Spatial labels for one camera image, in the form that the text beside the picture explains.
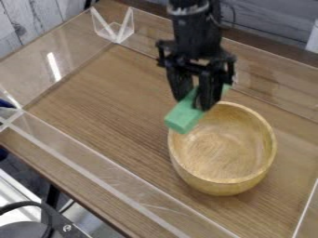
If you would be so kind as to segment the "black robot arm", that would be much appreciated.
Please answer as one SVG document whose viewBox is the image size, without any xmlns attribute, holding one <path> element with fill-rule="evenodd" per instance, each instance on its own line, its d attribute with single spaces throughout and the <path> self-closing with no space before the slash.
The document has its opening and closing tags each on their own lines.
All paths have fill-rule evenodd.
<svg viewBox="0 0 318 238">
<path fill-rule="evenodd" d="M 176 101 L 193 89 L 192 107 L 208 111 L 220 101 L 224 85 L 233 84 L 236 56 L 220 45 L 220 0 L 168 0 L 173 39 L 157 40 L 157 65 L 166 70 Z"/>
</svg>

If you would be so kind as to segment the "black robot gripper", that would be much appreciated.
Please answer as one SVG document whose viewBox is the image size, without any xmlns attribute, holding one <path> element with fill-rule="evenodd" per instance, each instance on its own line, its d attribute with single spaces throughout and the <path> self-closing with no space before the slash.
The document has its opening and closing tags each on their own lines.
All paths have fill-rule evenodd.
<svg viewBox="0 0 318 238">
<path fill-rule="evenodd" d="M 157 40 L 157 65 L 166 68 L 172 96 L 180 101 L 193 88 L 199 74 L 193 107 L 208 111 L 220 100 L 223 84 L 235 77 L 236 56 L 220 46 L 220 7 L 168 7 L 172 40 Z"/>
</svg>

